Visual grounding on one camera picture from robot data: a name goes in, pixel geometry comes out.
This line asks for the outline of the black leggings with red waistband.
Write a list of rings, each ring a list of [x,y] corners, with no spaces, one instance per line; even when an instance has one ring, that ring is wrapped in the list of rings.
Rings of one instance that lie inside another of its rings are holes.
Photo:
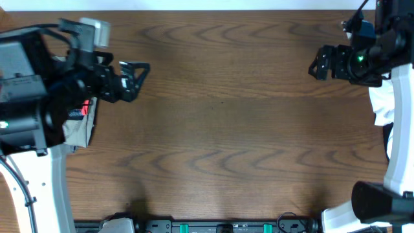
[[[71,109],[68,112],[68,119],[69,120],[83,120],[85,116],[87,116],[89,112],[89,107],[91,105],[91,100],[85,100],[82,105],[79,105],[75,107],[74,109]]]

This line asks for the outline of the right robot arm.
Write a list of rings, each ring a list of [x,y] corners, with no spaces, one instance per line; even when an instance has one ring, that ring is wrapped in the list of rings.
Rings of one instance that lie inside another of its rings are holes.
[[[351,200],[321,213],[320,232],[413,231],[413,2],[376,2],[375,22],[358,9],[342,23],[350,44],[325,45],[309,67],[317,80],[347,80],[385,91],[394,102],[384,120],[389,161],[384,181],[358,181]]]

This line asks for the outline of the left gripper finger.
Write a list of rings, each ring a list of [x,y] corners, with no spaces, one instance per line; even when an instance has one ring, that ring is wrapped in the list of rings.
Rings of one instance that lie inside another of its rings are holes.
[[[102,52],[102,51],[96,51],[95,57],[97,59],[97,62],[102,65],[109,65],[114,59],[114,56],[112,53]]]
[[[121,71],[121,100],[132,102],[138,97],[140,89],[151,70],[151,66],[146,62],[126,62],[120,61]]]

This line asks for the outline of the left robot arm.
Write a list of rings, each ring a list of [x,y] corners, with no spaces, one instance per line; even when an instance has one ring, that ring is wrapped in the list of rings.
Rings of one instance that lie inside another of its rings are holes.
[[[1,33],[1,173],[22,232],[75,232],[66,182],[64,124],[97,100],[132,102],[146,62],[104,52],[107,31],[92,25],[32,25]]]

